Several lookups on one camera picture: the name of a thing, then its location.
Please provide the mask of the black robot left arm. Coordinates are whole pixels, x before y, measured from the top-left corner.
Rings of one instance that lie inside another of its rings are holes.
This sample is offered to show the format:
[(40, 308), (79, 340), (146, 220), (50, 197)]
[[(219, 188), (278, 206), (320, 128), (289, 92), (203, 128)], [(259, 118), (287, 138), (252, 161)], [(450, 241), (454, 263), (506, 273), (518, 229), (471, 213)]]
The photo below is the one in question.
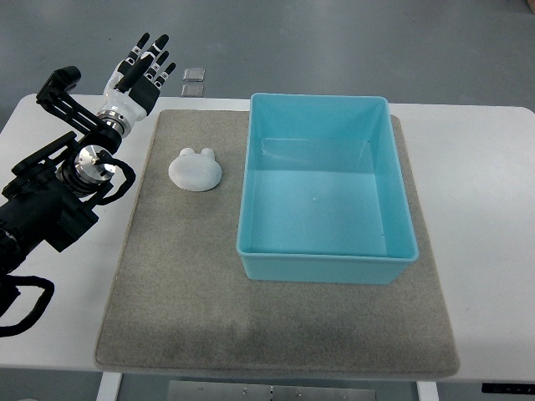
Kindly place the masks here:
[(75, 66), (57, 69), (36, 96), (72, 129), (12, 169), (15, 177), (2, 191), (3, 275), (43, 241), (58, 252), (74, 244), (98, 221), (93, 209), (117, 201), (135, 182), (133, 169), (114, 157), (120, 132), (70, 96), (80, 78)]

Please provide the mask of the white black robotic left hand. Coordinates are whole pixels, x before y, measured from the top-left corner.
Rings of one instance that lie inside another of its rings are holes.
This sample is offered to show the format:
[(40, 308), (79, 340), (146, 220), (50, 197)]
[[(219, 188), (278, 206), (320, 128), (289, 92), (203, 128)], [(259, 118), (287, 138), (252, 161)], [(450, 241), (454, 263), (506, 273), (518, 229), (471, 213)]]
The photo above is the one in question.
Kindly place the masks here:
[(148, 44), (144, 33), (127, 56), (118, 63), (104, 87), (104, 105), (97, 117), (126, 137), (134, 125), (145, 119), (155, 107), (161, 89), (176, 68), (167, 63), (169, 42), (166, 34)]

